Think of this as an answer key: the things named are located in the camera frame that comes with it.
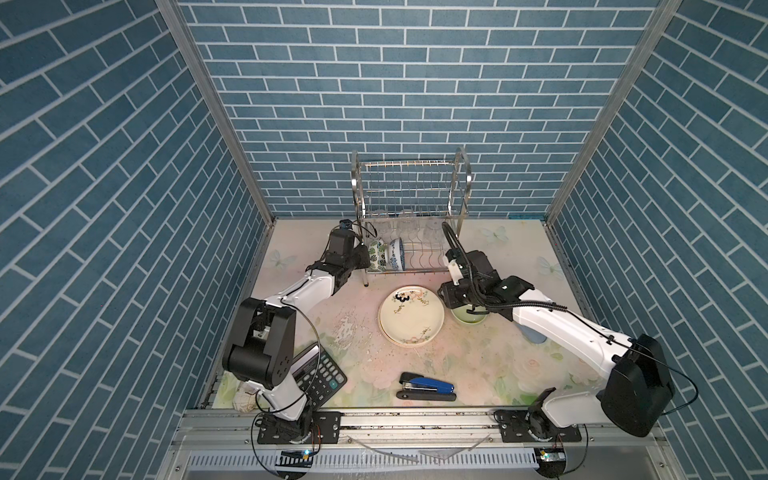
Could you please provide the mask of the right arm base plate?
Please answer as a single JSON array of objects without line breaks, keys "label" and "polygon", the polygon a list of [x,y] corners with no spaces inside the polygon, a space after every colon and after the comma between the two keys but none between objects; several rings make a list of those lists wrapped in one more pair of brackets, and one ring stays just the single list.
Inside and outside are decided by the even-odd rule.
[{"label": "right arm base plate", "polygon": [[492,413],[492,418],[499,427],[504,443],[582,441],[578,427],[559,428],[542,413],[529,409],[498,409]]}]

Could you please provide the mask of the light green bowl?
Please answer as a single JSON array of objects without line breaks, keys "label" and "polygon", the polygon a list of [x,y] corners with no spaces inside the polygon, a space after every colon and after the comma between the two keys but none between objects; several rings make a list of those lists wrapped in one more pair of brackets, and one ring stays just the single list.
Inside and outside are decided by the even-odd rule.
[{"label": "light green bowl", "polygon": [[464,325],[479,325],[489,315],[489,313],[480,307],[472,305],[462,305],[451,310],[454,319]]}]

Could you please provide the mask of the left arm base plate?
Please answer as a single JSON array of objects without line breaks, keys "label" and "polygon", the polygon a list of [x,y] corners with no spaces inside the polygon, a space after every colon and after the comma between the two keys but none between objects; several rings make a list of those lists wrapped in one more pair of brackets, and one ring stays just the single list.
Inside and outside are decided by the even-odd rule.
[{"label": "left arm base plate", "polygon": [[289,421],[266,414],[256,421],[257,443],[260,445],[337,444],[341,413],[336,411],[304,411],[297,420]]}]

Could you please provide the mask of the green leaf pattern bowl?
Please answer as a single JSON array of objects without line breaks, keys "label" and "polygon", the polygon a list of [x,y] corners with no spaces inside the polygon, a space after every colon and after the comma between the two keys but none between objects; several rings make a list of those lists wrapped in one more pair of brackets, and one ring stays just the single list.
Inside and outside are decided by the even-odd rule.
[{"label": "green leaf pattern bowl", "polygon": [[369,271],[386,272],[390,269],[388,251],[389,244],[382,239],[372,239],[368,243]]}]

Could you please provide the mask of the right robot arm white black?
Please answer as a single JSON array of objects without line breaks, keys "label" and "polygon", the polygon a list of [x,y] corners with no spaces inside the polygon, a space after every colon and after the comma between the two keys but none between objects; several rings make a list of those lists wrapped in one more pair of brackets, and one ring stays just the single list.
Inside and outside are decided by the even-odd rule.
[{"label": "right robot arm white black", "polygon": [[635,437],[650,433],[675,394],[657,340],[609,330],[553,302],[526,280],[501,278],[481,251],[454,247],[445,262],[451,278],[438,295],[447,307],[478,307],[536,331],[566,348],[601,379],[599,385],[573,391],[545,389],[526,415],[534,438],[548,441],[562,429],[600,423],[612,423]]}]

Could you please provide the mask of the steel two-tier dish rack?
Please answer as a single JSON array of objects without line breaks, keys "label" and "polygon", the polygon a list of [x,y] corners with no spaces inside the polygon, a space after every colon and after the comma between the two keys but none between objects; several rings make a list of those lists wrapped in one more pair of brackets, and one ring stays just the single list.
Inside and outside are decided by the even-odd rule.
[{"label": "steel two-tier dish rack", "polygon": [[474,183],[470,158],[463,147],[452,154],[367,158],[350,155],[355,229],[366,245],[372,239],[389,244],[400,237],[405,249],[402,272],[362,273],[364,286],[373,275],[445,272],[449,249],[442,230],[447,222],[459,234]]}]

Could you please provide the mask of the blue floral white bowl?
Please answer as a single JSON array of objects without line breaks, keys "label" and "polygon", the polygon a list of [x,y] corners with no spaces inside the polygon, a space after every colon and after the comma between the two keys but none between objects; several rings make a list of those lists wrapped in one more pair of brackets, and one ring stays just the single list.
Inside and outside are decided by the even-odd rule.
[{"label": "blue floral white bowl", "polygon": [[387,249],[387,261],[391,271],[402,272],[406,269],[405,249],[403,241],[397,237],[389,242]]}]

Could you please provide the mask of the white plate with painted design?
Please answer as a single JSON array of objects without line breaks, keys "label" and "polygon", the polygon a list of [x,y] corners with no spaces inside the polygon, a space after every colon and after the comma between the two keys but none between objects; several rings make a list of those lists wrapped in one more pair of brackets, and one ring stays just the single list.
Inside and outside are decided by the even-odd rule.
[{"label": "white plate with painted design", "polygon": [[378,310],[381,332],[394,344],[417,348],[431,342],[445,321],[443,302],[423,286],[403,286],[390,292]]}]

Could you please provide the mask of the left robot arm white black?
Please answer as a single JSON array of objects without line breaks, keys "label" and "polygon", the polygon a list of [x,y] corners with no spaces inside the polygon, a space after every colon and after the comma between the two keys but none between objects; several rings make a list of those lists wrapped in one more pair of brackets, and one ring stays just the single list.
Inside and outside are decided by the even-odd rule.
[{"label": "left robot arm white black", "polygon": [[278,419],[299,421],[311,408],[289,372],[297,316],[336,294],[353,271],[369,266],[368,249],[353,223],[340,221],[329,233],[321,257],[300,280],[265,300],[242,301],[224,342],[223,369],[255,386]]}]

